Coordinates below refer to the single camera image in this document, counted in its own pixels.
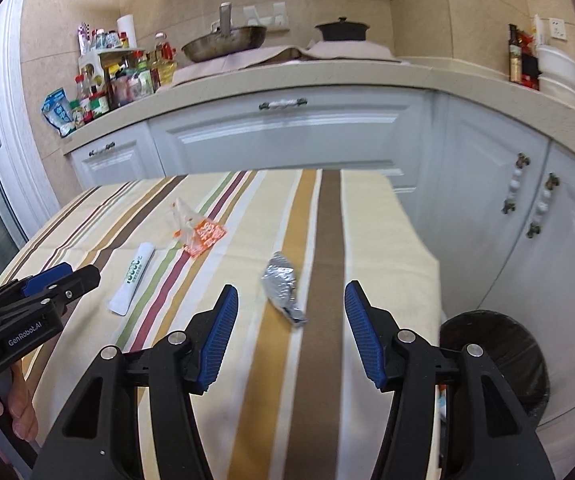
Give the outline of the person's left hand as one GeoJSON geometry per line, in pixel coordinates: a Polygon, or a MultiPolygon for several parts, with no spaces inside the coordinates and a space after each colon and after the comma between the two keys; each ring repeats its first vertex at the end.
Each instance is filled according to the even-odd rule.
{"type": "MultiPolygon", "coordinates": [[[[38,435],[38,419],[31,402],[29,388],[26,384],[22,363],[17,362],[11,368],[13,382],[7,397],[7,408],[13,419],[14,434],[27,442],[33,441],[38,435]]],[[[3,414],[3,404],[0,402],[0,416],[3,414]]]]}

